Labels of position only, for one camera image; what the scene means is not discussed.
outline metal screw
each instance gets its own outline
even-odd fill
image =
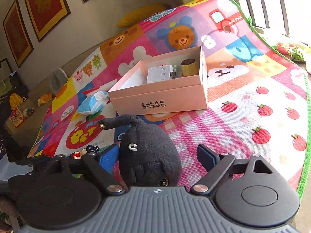
[[[193,187],[193,190],[198,192],[198,193],[204,193],[208,190],[208,187],[206,185],[194,185]]]
[[[110,185],[107,189],[112,193],[118,193],[123,190],[123,187],[120,185]]]

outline blue and white package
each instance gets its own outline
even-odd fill
[[[86,98],[78,107],[78,113],[82,115],[93,115],[100,111],[109,101],[108,92],[98,91]]]

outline cardboard box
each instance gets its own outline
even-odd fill
[[[195,59],[199,74],[146,84],[148,68],[178,65],[178,77],[182,75],[181,62]],[[160,114],[207,108],[207,67],[200,46],[179,50],[139,61],[108,92],[119,115]]]

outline triangular cutout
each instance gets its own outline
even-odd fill
[[[268,174],[272,173],[272,171],[261,160],[256,160],[254,172],[256,172],[256,173],[268,173]]]

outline plush toy tail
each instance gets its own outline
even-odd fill
[[[117,128],[120,126],[126,126],[131,124],[132,126],[136,126],[138,124],[145,123],[140,117],[134,115],[121,115],[113,118],[105,118],[98,122],[101,126],[103,124],[104,130],[110,130],[113,128]]]

